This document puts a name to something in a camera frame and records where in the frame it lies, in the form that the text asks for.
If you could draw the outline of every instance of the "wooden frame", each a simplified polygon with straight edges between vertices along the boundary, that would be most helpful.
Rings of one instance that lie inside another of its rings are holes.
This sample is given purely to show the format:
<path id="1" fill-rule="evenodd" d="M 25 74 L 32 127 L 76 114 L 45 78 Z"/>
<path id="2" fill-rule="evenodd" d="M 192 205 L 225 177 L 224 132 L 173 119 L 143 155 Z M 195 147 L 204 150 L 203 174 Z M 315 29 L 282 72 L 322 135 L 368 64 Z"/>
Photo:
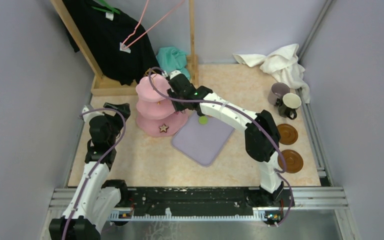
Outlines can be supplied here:
<path id="1" fill-rule="evenodd" d="M 82 37 L 79 29 L 77 28 L 73 18 L 67 10 L 63 0 L 50 0 L 52 5 L 59 14 L 62 22 L 64 22 L 66 28 L 70 32 L 72 38 L 79 47 L 81 53 L 86 58 L 95 77 L 93 78 L 93 84 L 91 92 L 94 96 L 122 96 L 122 95 L 136 95 L 136 82 L 129 85 L 120 85 L 119 81 L 113 80 L 104 75 L 97 61 L 92 55 L 91 50 Z M 187 59 L 187 70 L 190 73 L 191 82 L 195 86 L 199 86 L 198 81 L 198 56 L 195 54 L 195 5 L 194 0 L 189 0 L 189 22 L 190 22 L 190 55 Z"/>

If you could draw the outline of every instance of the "clothing tag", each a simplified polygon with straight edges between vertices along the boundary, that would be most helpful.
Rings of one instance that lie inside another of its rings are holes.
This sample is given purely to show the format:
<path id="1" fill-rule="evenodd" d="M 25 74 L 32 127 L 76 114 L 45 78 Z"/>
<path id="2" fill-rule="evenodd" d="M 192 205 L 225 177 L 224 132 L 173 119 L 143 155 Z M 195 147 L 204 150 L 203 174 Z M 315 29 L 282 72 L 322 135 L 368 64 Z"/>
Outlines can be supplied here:
<path id="1" fill-rule="evenodd" d="M 122 52 L 126 52 L 126 53 L 131 53 L 132 52 L 132 50 L 130 50 L 130 48 L 126 48 L 126 45 L 124 45 L 122 42 L 120 42 L 120 51 L 122 51 Z"/>
<path id="2" fill-rule="evenodd" d="M 106 12 L 105 17 L 112 21 L 112 20 L 114 20 L 114 13 Z"/>

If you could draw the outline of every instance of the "wooden post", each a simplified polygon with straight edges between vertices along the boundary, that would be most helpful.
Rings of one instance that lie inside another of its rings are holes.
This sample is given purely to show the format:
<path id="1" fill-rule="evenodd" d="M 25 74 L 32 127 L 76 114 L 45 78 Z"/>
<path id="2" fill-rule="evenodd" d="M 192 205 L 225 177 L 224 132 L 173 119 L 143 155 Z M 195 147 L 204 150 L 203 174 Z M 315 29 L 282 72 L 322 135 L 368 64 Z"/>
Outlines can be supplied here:
<path id="1" fill-rule="evenodd" d="M 198 81 L 198 56 L 195 55 L 195 1 L 189 0 L 189 27 L 190 27 L 190 58 L 191 62 L 190 78 L 195 86 L 199 86 Z"/>

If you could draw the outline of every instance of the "brown saucer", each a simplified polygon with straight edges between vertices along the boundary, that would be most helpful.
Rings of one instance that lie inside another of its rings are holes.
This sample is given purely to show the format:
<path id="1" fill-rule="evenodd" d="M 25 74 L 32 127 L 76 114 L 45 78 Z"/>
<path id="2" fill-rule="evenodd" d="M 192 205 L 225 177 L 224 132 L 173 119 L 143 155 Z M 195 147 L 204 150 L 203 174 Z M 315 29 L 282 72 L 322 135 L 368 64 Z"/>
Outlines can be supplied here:
<path id="1" fill-rule="evenodd" d="M 286 161 L 286 172 L 289 174 L 296 174 L 301 169 L 303 169 L 304 161 L 301 155 L 294 151 L 294 150 L 283 150 L 282 155 L 285 158 Z M 277 163 L 279 163 L 279 166 L 284 169 L 284 165 L 282 164 L 281 157 L 277 157 Z"/>
<path id="2" fill-rule="evenodd" d="M 295 143 L 298 139 L 298 132 L 295 127 L 289 124 L 279 124 L 277 130 L 280 133 L 280 143 L 284 145 L 291 145 Z"/>

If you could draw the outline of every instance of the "black garment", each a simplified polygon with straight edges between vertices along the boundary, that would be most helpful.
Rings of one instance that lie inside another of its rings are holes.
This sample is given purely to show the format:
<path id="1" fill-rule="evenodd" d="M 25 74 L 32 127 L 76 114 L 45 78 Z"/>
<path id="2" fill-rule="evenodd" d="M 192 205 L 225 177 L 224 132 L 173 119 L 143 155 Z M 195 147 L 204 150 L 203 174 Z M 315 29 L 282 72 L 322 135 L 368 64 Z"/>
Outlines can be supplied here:
<path id="1" fill-rule="evenodd" d="M 120 51 L 120 43 L 133 33 L 138 24 L 121 10 L 118 9 L 120 14 L 115 13 L 111 21 L 105 17 L 105 12 L 93 9 L 92 6 L 109 9 L 93 0 L 63 2 L 105 76 L 122 85 L 130 85 L 133 80 L 139 83 L 149 68 L 160 66 L 147 34 L 129 47 L 130 53 Z M 144 32 L 144 27 L 140 25 L 125 45 L 129 45 Z M 78 49 L 74 41 L 70 43 L 74 50 Z"/>

